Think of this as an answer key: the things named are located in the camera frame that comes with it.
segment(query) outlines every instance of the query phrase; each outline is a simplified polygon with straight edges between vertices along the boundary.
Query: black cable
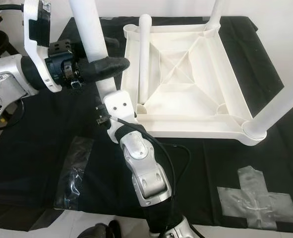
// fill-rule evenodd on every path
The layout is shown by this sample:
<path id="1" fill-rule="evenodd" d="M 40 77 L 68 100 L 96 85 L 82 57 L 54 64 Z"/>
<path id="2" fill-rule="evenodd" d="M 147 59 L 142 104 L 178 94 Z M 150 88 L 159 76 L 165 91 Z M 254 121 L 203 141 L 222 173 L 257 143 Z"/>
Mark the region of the black cable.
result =
<path id="1" fill-rule="evenodd" d="M 196 235 L 198 235 L 200 238 L 205 238 L 192 224 L 189 224 L 189 226 Z"/>
<path id="2" fill-rule="evenodd" d="M 131 127 L 133 128 L 134 130 L 140 132 L 142 135 L 144 135 L 145 137 L 147 137 L 150 141 L 154 142 L 156 145 L 158 145 L 160 147 L 160 149 L 163 151 L 163 153 L 165 154 L 169 164 L 170 164 L 170 167 L 171 167 L 171 170 L 172 170 L 172 180 L 173 180 L 173 184 L 172 184 L 172 196 L 171 196 L 171 200 L 172 200 L 172 203 L 171 203 L 171 215 L 167 218 L 167 224 L 166 224 L 166 229 L 165 231 L 161 232 L 161 234 L 159 235 L 159 238 L 161 238 L 165 232 L 167 231 L 167 228 L 169 226 L 169 223 L 170 223 L 170 219 L 171 219 L 171 216 L 173 214 L 173 211 L 174 211 L 174 198 L 175 198 L 175 194 L 176 194 L 176 175 L 175 175 L 175 170 L 174 170 L 174 166 L 173 166 L 173 163 L 172 163 L 172 160 L 171 160 L 171 157 L 170 155 L 168 154 L 167 150 L 164 148 L 164 146 L 161 144 L 161 142 L 159 142 L 157 139 L 155 139 L 154 137 L 152 137 L 149 133 L 147 133 L 146 131 L 144 130 L 141 130 L 141 128 L 135 126 L 134 124 L 131 124 L 131 123 L 128 123 L 127 121 L 124 121 L 120 118 L 114 118 L 113 116 L 111 115 L 108 115 L 111 119 L 115 120 L 115 121 L 118 121 L 120 123 L 122 123 L 123 125 L 126 125 L 128 127 Z"/>
<path id="3" fill-rule="evenodd" d="M 6 125 L 6 126 L 2 126 L 0 127 L 0 130 L 5 130 L 5 129 L 9 129 L 13 126 L 15 126 L 16 124 L 18 124 L 20 122 L 20 120 L 23 118 L 24 114 L 25 114 L 25 106 L 24 106 L 24 102 L 23 100 L 21 99 L 20 100 L 21 102 L 21 105 L 22 105 L 22 111 L 21 111 L 21 116 L 19 117 L 19 119 L 17 119 L 15 122 L 11 123 L 10 125 Z"/>
<path id="4" fill-rule="evenodd" d="M 179 184 L 179 181 L 180 179 L 183 177 L 183 175 L 186 173 L 188 167 L 189 167 L 189 164 L 192 160 L 192 156 L 191 156 L 191 152 L 190 150 L 186 147 L 186 146 L 183 146 L 183 145 L 177 145 L 177 144 L 167 144 L 167 143 L 162 143 L 162 145 L 164 146 L 169 146 L 169 147 L 173 147 L 173 148 L 180 148 L 184 151 L 186 151 L 186 153 L 188 154 L 188 157 L 187 157 L 187 164 L 185 165 L 185 167 L 183 168 L 182 172 L 180 173 L 179 177 L 177 178 L 176 180 L 176 186 L 178 186 Z"/>
<path id="5" fill-rule="evenodd" d="M 2 11 L 2 10 L 20 10 L 20 11 L 23 11 L 23 5 L 3 4 L 3 5 L 0 5 L 0 11 Z"/>

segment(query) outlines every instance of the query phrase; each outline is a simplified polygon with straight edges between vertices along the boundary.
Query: clear tape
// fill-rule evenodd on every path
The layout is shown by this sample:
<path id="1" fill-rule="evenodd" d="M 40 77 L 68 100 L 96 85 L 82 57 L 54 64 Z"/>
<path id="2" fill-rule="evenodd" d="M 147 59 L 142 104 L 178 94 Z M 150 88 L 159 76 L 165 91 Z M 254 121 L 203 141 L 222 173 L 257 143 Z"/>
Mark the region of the clear tape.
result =
<path id="1" fill-rule="evenodd" d="M 74 137 L 60 173 L 55 208 L 78 210 L 78 198 L 82 192 L 82 178 L 94 140 Z"/>
<path id="2" fill-rule="evenodd" d="M 276 230 L 276 222 L 293 223 L 289 194 L 268 192 L 263 173 L 247 166 L 238 170 L 241 189 L 218 187 L 224 216 L 247 219 L 249 228 Z"/>

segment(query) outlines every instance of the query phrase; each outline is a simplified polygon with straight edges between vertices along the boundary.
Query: gray tape cross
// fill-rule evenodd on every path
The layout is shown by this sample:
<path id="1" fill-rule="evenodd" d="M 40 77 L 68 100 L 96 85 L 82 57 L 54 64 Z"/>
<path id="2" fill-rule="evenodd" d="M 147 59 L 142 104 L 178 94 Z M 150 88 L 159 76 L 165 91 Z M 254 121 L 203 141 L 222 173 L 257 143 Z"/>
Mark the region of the gray tape cross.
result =
<path id="1" fill-rule="evenodd" d="M 286 193 L 268 192 L 263 173 L 238 169 L 241 189 L 218 187 L 224 216 L 247 219 L 248 227 L 276 230 L 276 222 L 293 223 L 293 201 Z"/>

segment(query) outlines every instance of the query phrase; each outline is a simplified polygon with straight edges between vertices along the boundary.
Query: black tablecloth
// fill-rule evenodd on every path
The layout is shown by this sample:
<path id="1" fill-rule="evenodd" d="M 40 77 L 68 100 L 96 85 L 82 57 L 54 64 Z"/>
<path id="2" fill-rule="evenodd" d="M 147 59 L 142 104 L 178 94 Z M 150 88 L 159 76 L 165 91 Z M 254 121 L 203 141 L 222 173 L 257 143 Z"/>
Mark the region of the black tablecloth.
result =
<path id="1" fill-rule="evenodd" d="M 200 24 L 200 17 L 154 17 L 153 25 Z M 119 48 L 109 55 L 123 57 L 126 24 L 138 25 L 136 17 L 102 20 L 105 36 L 116 38 Z M 282 88 L 257 34 L 247 17 L 223 17 L 220 37 L 252 115 L 256 115 Z M 61 39 L 79 41 L 74 19 Z M 120 76 L 116 78 L 117 87 Z M 83 177 L 79 210 L 92 213 L 143 217 L 122 151 L 113 144 L 105 129 L 95 124 L 98 93 L 94 84 L 81 94 L 68 90 L 53 94 L 44 90 L 26 98 L 26 114 L 21 122 L 0 137 L 0 203 L 52 207 L 60 170 L 75 136 L 95 140 Z M 288 193 L 293 200 L 293 109 L 274 127 L 267 138 L 248 147 L 235 140 L 162 138 L 190 149 L 193 160 L 177 188 L 177 202 L 191 223 L 246 228 L 244 218 L 222 215 L 217 187 L 240 188 L 239 168 L 251 165 L 262 171 L 270 192 Z M 170 148 L 178 175 L 187 154 Z M 157 160 L 170 177 L 167 161 Z M 293 232 L 292 223 L 277 222 L 283 232 Z"/>

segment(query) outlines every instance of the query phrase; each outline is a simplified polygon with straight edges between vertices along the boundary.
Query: white tube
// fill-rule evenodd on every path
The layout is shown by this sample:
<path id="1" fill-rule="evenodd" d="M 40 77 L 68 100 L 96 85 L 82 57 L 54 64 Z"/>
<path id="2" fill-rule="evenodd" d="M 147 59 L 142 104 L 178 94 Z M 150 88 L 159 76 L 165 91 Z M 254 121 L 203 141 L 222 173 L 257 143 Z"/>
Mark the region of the white tube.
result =
<path id="1" fill-rule="evenodd" d="M 225 2 L 225 0 L 216 0 L 215 1 L 214 8 L 212 9 L 210 19 L 206 24 L 206 30 L 220 27 L 220 18 L 222 15 L 224 2 Z"/>
<path id="2" fill-rule="evenodd" d="M 148 77 L 150 59 L 150 32 L 152 18 L 143 14 L 139 19 L 140 27 L 140 104 L 144 104 L 148 99 Z"/>
<path id="3" fill-rule="evenodd" d="M 94 0 L 69 0 L 89 63 L 108 56 Z"/>
<path id="4" fill-rule="evenodd" d="M 293 107 L 293 83 L 284 87 L 251 121 L 242 127 L 253 138 L 265 136 L 266 131 Z"/>

